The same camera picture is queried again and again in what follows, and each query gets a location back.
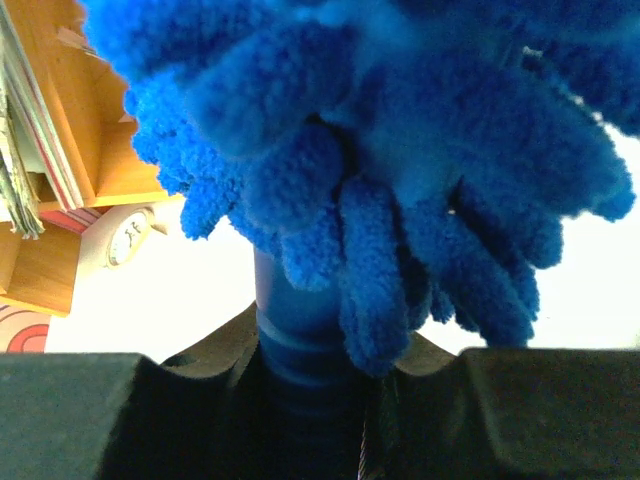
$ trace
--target clock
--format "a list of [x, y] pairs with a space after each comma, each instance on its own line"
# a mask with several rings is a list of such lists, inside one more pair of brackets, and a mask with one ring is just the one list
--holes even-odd
[[117, 268], [133, 258], [154, 229], [154, 214], [150, 208], [135, 210], [118, 226], [107, 247], [107, 267]]

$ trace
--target blue duster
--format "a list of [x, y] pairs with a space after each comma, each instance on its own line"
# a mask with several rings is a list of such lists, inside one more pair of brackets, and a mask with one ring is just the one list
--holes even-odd
[[224, 215], [299, 289], [336, 279], [384, 375], [429, 312], [525, 346], [564, 217], [635, 195], [637, 0], [84, 0], [185, 234]]

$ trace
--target white clock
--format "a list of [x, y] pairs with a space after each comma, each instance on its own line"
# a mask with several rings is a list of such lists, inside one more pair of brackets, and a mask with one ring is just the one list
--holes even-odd
[[107, 247], [107, 267], [117, 268], [131, 260], [153, 230], [154, 220], [150, 208], [141, 208], [125, 218], [111, 236]]

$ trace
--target black object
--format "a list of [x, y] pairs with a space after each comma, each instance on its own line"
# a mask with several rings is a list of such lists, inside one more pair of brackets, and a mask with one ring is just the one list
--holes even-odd
[[[157, 366], [0, 356], [0, 479], [271, 480], [274, 428], [249, 309]], [[640, 478], [640, 353], [469, 350], [414, 337], [367, 400], [369, 479]], [[355, 480], [358, 458], [335, 478]]]

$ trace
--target blue handle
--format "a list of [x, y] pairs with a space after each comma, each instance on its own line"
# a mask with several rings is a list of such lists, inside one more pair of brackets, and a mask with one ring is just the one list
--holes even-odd
[[296, 290], [281, 266], [257, 249], [255, 268], [272, 447], [282, 478], [337, 478], [332, 472], [344, 471], [345, 462], [357, 468], [364, 411], [364, 379], [345, 352], [338, 324], [338, 287]]

